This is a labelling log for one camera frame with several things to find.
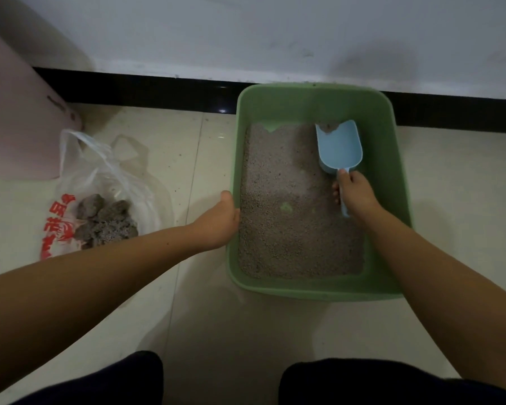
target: tile grout line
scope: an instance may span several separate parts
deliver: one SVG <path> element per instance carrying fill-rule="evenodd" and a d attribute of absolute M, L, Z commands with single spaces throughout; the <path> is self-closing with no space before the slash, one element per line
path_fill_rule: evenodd
<path fill-rule="evenodd" d="M 188 224 L 187 219 L 189 217 L 189 207 L 191 206 L 191 193 L 193 192 L 193 183 L 195 182 L 195 170 L 197 168 L 197 158 L 198 158 L 198 149 L 201 146 L 201 136 L 202 136 L 202 125 L 204 124 L 204 112 L 201 112 L 201 127 L 198 131 L 198 142 L 197 142 L 197 153 L 195 154 L 195 163 L 193 164 L 193 176 L 191 177 L 191 187 L 189 188 L 189 198 L 187 201 L 187 212 L 186 212 L 186 221 L 185 224 Z M 180 266 L 182 262 L 178 264 L 178 269 L 176 270 L 176 279 L 174 280 L 174 292 L 173 292 L 173 302 L 170 305 L 170 317 L 169 317 L 169 331 L 167 332 L 167 340 L 165 340 L 165 347 L 163 347 L 163 358 L 161 359 L 163 366 L 165 365 L 165 357 L 167 356 L 167 346 L 169 345 L 170 339 L 170 326 L 173 323 L 173 313 L 174 313 L 174 299 L 176 298 L 176 286 L 178 285 L 178 277 L 180 276 Z"/>

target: green litter box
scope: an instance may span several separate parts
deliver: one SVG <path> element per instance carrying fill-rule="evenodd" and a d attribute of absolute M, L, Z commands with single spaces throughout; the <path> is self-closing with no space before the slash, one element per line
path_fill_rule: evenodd
<path fill-rule="evenodd" d="M 359 169 L 367 176 L 380 203 L 412 226 L 405 172 L 399 154 L 396 123 L 390 101 L 381 92 L 337 84 L 253 85 L 240 94 L 236 117 L 237 139 L 231 188 L 237 207 L 244 155 L 245 132 L 260 122 L 269 130 L 290 123 L 343 122 L 358 125 L 364 157 Z M 230 277 L 250 291 L 283 297 L 323 301 L 366 301 L 401 297 L 396 279 L 365 238 L 364 269 L 322 279 L 255 279 L 238 266 L 238 238 L 227 246 Z"/>

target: dark pants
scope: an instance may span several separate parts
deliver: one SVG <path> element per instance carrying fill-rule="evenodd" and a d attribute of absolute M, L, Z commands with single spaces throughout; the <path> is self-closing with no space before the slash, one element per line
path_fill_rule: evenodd
<path fill-rule="evenodd" d="M 14 404 L 160 405 L 162 398 L 161 360 L 140 351 L 95 374 L 42 389 Z M 301 362 L 287 368 L 279 384 L 280 405 L 377 405 L 381 401 L 506 404 L 506 391 L 479 382 L 443 380 L 410 365 L 380 360 Z"/>

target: scoop handle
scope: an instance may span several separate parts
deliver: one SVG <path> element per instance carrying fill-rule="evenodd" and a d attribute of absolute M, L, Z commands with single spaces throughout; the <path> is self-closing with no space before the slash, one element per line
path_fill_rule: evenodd
<path fill-rule="evenodd" d="M 339 200 L 341 202 L 341 213 L 343 214 L 343 217 L 346 217 L 346 218 L 349 218 L 350 215 L 349 215 L 349 210 L 347 209 L 347 207 L 345 206 L 345 203 L 343 201 L 343 191 L 341 190 L 342 188 L 342 184 L 341 182 L 339 182 Z"/>

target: white wall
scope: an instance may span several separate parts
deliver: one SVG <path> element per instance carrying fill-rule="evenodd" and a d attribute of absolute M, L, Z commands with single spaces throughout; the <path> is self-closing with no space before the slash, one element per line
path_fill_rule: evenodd
<path fill-rule="evenodd" d="M 0 0 L 30 64 L 506 98 L 506 0 Z"/>

